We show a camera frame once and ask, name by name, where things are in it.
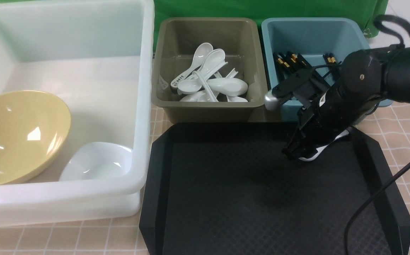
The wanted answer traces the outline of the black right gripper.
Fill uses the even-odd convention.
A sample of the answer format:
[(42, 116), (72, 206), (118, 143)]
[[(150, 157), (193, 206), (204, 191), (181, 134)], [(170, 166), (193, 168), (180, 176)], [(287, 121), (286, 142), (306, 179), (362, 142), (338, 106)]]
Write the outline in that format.
[(332, 86), (305, 110), (282, 152), (290, 160), (311, 158), (378, 102), (377, 86)]

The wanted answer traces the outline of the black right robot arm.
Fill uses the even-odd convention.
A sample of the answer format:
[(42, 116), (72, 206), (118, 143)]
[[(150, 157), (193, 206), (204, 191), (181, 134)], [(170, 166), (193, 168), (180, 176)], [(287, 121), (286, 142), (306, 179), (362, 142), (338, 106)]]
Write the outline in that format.
[(382, 100), (410, 103), (410, 22), (379, 15), (373, 24), (399, 43), (347, 55), (339, 79), (299, 111), (297, 128), (282, 150), (290, 159), (313, 157)]

